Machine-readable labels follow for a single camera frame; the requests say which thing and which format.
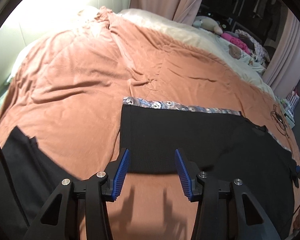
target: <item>pink stuffed toy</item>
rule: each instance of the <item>pink stuffed toy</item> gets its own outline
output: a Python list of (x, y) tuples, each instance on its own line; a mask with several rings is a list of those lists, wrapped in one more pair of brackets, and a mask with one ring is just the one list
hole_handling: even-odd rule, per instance
[(247, 44), (245, 44), (243, 41), (241, 41), (240, 39), (231, 36), (228, 33), (223, 33), (221, 35), (222, 38), (224, 38), (225, 40), (231, 42), (232, 44), (236, 45), (237, 47), (239, 47), (240, 49), (242, 49), (245, 53), (247, 53), (248, 55), (251, 55), (251, 51), (249, 50)]

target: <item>cream headboard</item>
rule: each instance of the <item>cream headboard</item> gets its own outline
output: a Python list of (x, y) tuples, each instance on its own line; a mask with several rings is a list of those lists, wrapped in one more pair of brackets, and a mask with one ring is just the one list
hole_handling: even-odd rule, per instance
[(67, 24), (86, 5), (118, 13), (129, 8), (130, 0), (23, 0), (0, 28), (0, 87), (23, 48)]

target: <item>stuffed animal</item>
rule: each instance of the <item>stuffed animal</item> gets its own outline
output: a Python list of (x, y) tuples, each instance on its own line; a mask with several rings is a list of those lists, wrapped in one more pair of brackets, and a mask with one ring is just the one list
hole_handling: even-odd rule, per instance
[(223, 33), (221, 27), (218, 25), (218, 23), (209, 17), (206, 16), (197, 16), (194, 19), (194, 22), (192, 24), (195, 28), (203, 28), (207, 31), (214, 32), (215, 34), (221, 35)]

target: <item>orange blanket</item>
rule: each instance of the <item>orange blanket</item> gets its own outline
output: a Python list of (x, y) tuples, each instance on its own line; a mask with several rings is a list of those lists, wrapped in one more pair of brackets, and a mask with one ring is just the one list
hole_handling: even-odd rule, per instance
[[(266, 125), (300, 165), (292, 130), (288, 138), (277, 130), (267, 93), (212, 54), (105, 8), (85, 26), (45, 36), (31, 49), (0, 111), (0, 145), (18, 125), (58, 165), (87, 179), (117, 158), (125, 96), (241, 111)], [(108, 211), (114, 239), (189, 239), (196, 207), (177, 175), (128, 174)]]

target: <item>silver screw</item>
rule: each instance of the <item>silver screw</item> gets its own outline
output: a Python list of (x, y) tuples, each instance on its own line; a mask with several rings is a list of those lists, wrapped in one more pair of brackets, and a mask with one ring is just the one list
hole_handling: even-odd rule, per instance
[(106, 173), (104, 171), (99, 171), (97, 173), (97, 177), (99, 177), (99, 178), (103, 178), (105, 175), (106, 175)]
[(204, 172), (204, 171), (200, 171), (200, 172), (199, 172), (199, 177), (201, 177), (201, 178), (206, 178), (206, 177), (208, 177), (208, 173), (206, 173), (206, 172)]
[(234, 183), (238, 186), (242, 185), (242, 180), (241, 179), (235, 179)]
[(70, 180), (69, 179), (64, 179), (62, 182), (62, 185), (68, 185), (70, 183)]

